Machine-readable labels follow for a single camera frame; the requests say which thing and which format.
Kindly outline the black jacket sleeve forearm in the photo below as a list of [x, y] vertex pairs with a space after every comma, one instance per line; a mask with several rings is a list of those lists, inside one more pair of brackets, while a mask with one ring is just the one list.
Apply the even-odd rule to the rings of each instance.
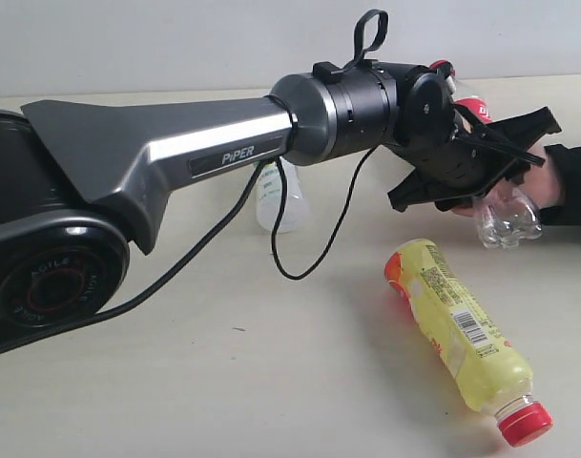
[[543, 209], [541, 219], [548, 226], [581, 227], [581, 146], [553, 144], [545, 147], [561, 185], [558, 202]]

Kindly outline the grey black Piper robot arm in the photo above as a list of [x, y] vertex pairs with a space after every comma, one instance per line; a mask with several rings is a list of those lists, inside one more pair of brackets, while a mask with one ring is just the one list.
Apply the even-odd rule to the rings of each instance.
[[0, 110], [0, 354], [135, 308], [106, 308], [130, 246], [152, 252], [170, 195], [205, 179], [382, 146], [412, 166], [395, 210], [447, 210], [541, 166], [531, 147], [560, 132], [551, 111], [484, 121], [452, 76], [444, 61], [320, 62], [256, 98]]

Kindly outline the person's open right hand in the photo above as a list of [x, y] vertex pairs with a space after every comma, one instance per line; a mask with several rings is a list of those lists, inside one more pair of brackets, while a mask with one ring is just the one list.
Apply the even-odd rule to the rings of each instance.
[[510, 195], [513, 188], [518, 188], [538, 209], [557, 206], [563, 200], [561, 181], [545, 146], [536, 143], [529, 151], [542, 157], [544, 164], [541, 167], [531, 167], [519, 178], [501, 180], [490, 190], [489, 198], [500, 200]]

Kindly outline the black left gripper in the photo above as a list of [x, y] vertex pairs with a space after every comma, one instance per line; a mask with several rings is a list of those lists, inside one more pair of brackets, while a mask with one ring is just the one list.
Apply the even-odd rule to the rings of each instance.
[[464, 206], [525, 173], [529, 143], [561, 132], [549, 107], [498, 121], [470, 112], [405, 114], [404, 161], [413, 171], [387, 193], [389, 203], [396, 211]]

